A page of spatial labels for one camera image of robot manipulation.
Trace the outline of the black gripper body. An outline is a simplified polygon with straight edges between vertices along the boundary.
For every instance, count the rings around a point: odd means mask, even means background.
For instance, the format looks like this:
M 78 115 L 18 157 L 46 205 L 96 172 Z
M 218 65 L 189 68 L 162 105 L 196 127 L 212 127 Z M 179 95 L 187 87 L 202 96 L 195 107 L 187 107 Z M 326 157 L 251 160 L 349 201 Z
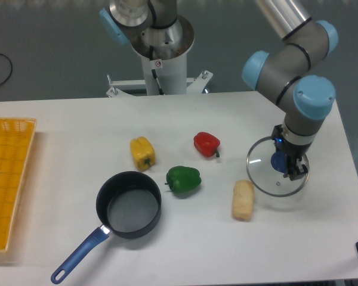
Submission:
M 276 125 L 271 139 L 274 141 L 276 151 L 284 154 L 286 167 L 294 167 L 297 159 L 302 160 L 302 156 L 312 143 L 309 137 L 294 134 L 286 125 Z

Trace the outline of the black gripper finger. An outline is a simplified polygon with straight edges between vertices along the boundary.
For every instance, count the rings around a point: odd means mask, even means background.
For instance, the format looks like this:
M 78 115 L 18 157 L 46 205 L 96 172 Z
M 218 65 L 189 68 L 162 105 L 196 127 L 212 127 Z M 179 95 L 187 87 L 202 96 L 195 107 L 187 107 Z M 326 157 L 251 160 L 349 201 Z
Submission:
M 286 164 L 286 172 L 284 173 L 284 178 L 289 178 L 291 181 L 295 180 L 296 177 L 296 165 L 292 162 Z
M 295 179 L 302 179 L 308 174 L 308 167 L 303 161 L 297 161 L 295 166 Z

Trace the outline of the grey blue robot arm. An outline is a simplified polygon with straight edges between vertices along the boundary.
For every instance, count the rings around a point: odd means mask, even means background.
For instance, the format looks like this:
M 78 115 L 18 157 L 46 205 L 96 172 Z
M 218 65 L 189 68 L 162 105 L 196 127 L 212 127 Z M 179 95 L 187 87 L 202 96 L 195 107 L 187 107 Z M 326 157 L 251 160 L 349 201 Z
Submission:
M 257 7 L 284 46 L 273 55 L 252 54 L 242 79 L 285 113 L 272 131 L 271 164 L 295 181 L 308 174 L 303 156 L 335 100 L 333 84 L 310 69 L 336 48 L 338 33 L 327 21 L 314 21 L 299 1 L 257 1 Z M 117 43 L 130 43 L 140 57 L 148 95 L 188 92 L 187 53 L 195 34 L 176 1 L 110 1 L 99 17 Z

